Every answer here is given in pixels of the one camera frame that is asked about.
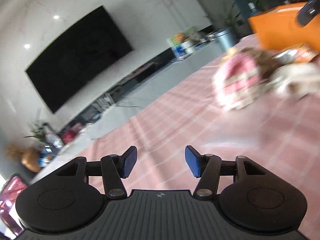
white marble wall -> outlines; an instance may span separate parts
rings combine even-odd
[[[100,5],[134,51],[52,114],[25,70],[55,38]],[[41,119],[58,130],[102,92],[167,49],[167,38],[190,26],[202,29],[210,24],[197,0],[0,0],[0,125],[11,140],[21,141],[28,134],[27,122],[41,109]]]

white container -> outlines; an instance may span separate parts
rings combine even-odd
[[[188,48],[192,47],[193,44],[194,44],[194,43],[193,43],[192,40],[187,40],[187,41],[181,43],[181,47],[182,47],[183,49],[188,49]]]
[[[195,53],[195,52],[196,52],[196,48],[195,48],[195,47],[186,48],[186,49],[185,49],[185,52],[186,52],[187,54]]]

plush toy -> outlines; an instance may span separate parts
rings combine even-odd
[[[233,55],[237,54],[238,49],[236,49],[235,47],[232,47],[232,48],[228,49],[226,51],[226,53],[227,53],[227,55],[225,55],[221,59],[220,66],[222,66],[222,64],[225,63],[228,59],[230,59]]]
[[[282,63],[273,59],[270,52],[255,48],[244,48],[240,52],[250,54],[259,65],[259,72],[262,79],[268,79],[270,75],[278,68],[283,66]]]
[[[260,95],[257,61],[248,53],[237,53],[227,59],[212,78],[219,105],[225,110],[241,109]]]
[[[277,69],[270,77],[276,95],[300,99],[307,94],[320,97],[320,70],[314,63],[293,63]]]
[[[21,163],[32,172],[39,172],[41,168],[38,166],[39,151],[33,147],[20,149],[14,144],[10,144],[4,151],[8,158],[13,161],[21,161]]]

blue gripper pad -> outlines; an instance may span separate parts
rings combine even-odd
[[[200,178],[201,169],[200,169],[200,159],[201,155],[192,147],[187,146],[184,151],[186,162],[193,174],[196,178]]]
[[[138,157],[138,152],[136,147],[133,150],[130,147],[127,151],[130,151],[130,153],[124,159],[124,166],[123,166],[122,176],[121,176],[121,178],[123,179],[126,179],[127,177],[129,177],[134,165],[137,162],[137,157]]]

wall-mounted tv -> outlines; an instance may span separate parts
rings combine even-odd
[[[132,51],[103,6],[72,25],[26,70],[55,113],[97,74]]]

